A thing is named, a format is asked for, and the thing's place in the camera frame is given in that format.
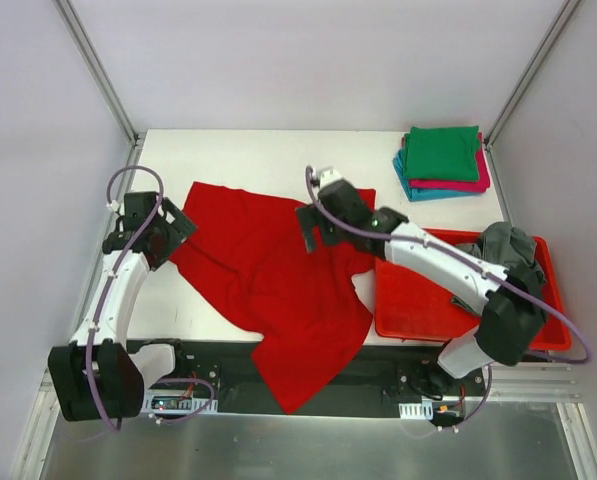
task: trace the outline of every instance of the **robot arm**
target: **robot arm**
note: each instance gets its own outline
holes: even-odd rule
[[[92,329],[96,386],[111,418],[138,415],[146,389],[174,370],[184,370],[178,352],[180,342],[153,341],[135,354],[126,351],[129,320],[147,274],[165,263],[196,231],[195,225],[165,198],[163,213],[151,220],[117,265],[123,249],[156,204],[156,197],[155,192],[125,195],[124,213],[102,245],[102,271],[89,310],[69,345],[54,347],[49,354],[49,372],[67,420],[100,418],[85,374],[85,350]],[[110,276],[115,278],[106,291]],[[95,324],[97,310],[100,314]],[[187,372],[177,373],[187,376]]]
[[[316,248],[313,230],[319,229],[324,245],[350,242],[360,251],[414,270],[481,315],[479,327],[449,342],[437,361],[426,367],[422,380],[426,387],[419,390],[442,395],[484,365],[495,361],[513,366],[522,359],[546,315],[486,273],[540,296],[540,286],[529,268],[521,265],[507,270],[475,259],[394,210],[382,207],[372,211],[334,169],[316,172],[310,181],[319,187],[317,204],[297,211],[308,251]],[[343,224],[352,228],[342,228]]]

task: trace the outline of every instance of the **pink folded cloth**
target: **pink folded cloth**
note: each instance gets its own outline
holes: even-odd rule
[[[482,133],[478,134],[480,144],[482,145]],[[487,164],[485,162],[485,154],[482,148],[476,152],[476,163],[478,164],[478,173],[480,179],[477,182],[455,182],[447,180],[415,180],[410,179],[409,184],[411,188],[441,188],[443,190],[459,190],[461,192],[469,193],[484,193],[491,185],[489,179],[489,172],[487,172]]]

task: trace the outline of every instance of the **blue folded cloth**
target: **blue folded cloth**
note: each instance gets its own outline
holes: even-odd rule
[[[411,188],[409,179],[404,175],[403,156],[406,156],[406,149],[398,151],[398,155],[393,160],[394,169],[398,174],[398,180],[402,185],[405,194],[410,202],[420,202],[422,200],[438,200],[441,198],[469,197],[476,195],[471,192],[460,192],[458,190],[441,190],[436,188]]]

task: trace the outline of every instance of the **gray floor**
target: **gray floor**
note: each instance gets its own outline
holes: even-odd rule
[[[459,434],[423,422],[201,416],[174,427],[128,421],[90,443],[54,436],[42,478],[202,480],[576,478],[554,405],[487,404]],[[57,428],[91,435],[100,423]]]

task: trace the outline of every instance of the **stack of folded clothes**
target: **stack of folded clothes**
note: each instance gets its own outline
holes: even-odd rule
[[[413,127],[393,163],[412,202],[478,195],[491,185],[478,127]]]

